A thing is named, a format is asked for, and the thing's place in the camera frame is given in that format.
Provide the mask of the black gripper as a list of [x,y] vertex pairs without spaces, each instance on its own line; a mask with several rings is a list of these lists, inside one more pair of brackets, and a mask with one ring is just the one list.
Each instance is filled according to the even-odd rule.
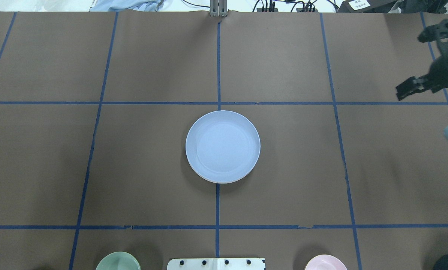
[[436,60],[423,78],[410,77],[396,86],[396,97],[399,101],[406,97],[430,90],[432,93],[448,88],[448,61]]

